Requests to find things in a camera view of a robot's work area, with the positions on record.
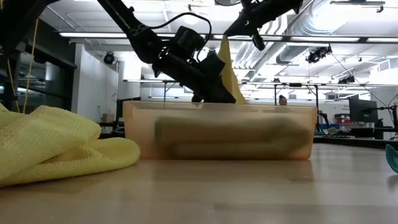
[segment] translucent orange bin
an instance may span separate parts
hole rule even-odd
[[[142,159],[305,160],[317,109],[125,101],[126,138]]]

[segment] ceiling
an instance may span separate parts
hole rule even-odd
[[[329,2],[327,0],[304,1],[304,6],[311,4],[306,10],[302,8],[303,13],[298,19],[295,18],[295,13],[290,11],[277,20],[265,24],[260,33],[289,33],[292,29],[298,29],[301,19],[318,9],[318,14],[313,13],[312,22],[322,29],[334,27],[332,32],[325,33],[328,35],[398,35],[398,1],[396,0],[385,0],[386,5],[381,13],[376,12],[378,6],[326,8],[330,5]],[[191,4],[194,13],[209,18],[214,34],[222,34],[241,10],[240,4],[222,7],[216,6],[212,0],[125,0],[124,3],[127,6],[134,6],[134,15],[148,26],[163,24],[182,12],[188,12],[188,4]],[[321,3],[325,4],[317,8],[317,4]],[[46,8],[40,18],[60,32],[121,32],[102,7],[91,0],[62,0],[53,3]],[[208,24],[191,16],[183,16],[156,32],[176,33],[180,26],[187,26],[201,34],[208,33]],[[124,39],[72,39],[71,41],[84,43],[87,49],[100,54],[115,51],[115,55],[120,60],[123,60],[124,55],[132,50],[128,40]],[[259,52],[251,42],[230,41],[233,65],[235,68],[243,68],[243,70],[236,70],[238,78],[242,79],[249,70],[255,70],[255,77],[252,78],[261,78],[265,82],[269,82],[275,76],[282,82],[337,82],[339,75],[344,75],[346,69],[354,69],[356,77],[365,82],[370,75],[370,68],[387,58],[398,57],[398,45],[331,44],[335,57],[329,55],[320,62],[309,65],[305,57],[309,49],[315,48],[309,47],[288,65],[280,65],[276,64],[275,55],[277,54],[273,52],[279,49],[276,44],[268,43],[266,49]],[[218,50],[219,47],[219,40],[209,41],[201,57],[206,55],[207,49]],[[151,69],[146,65],[142,65],[142,72],[147,77],[153,76]]]

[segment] computer monitor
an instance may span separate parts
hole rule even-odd
[[[351,121],[378,123],[377,102],[369,100],[348,99]]]

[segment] desk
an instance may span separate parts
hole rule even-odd
[[[140,161],[0,190],[2,223],[397,223],[384,151],[314,145],[310,161]]]

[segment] yellow towel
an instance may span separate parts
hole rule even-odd
[[[229,50],[229,41],[226,36],[221,41],[220,52],[218,57],[225,63],[223,71],[221,71],[221,78],[225,88],[235,97],[236,104],[246,104],[241,90],[238,86],[238,79],[234,73],[231,62],[231,52]]]
[[[29,115],[0,104],[0,186],[94,174],[133,165],[136,143],[97,139],[94,122],[41,106]]]

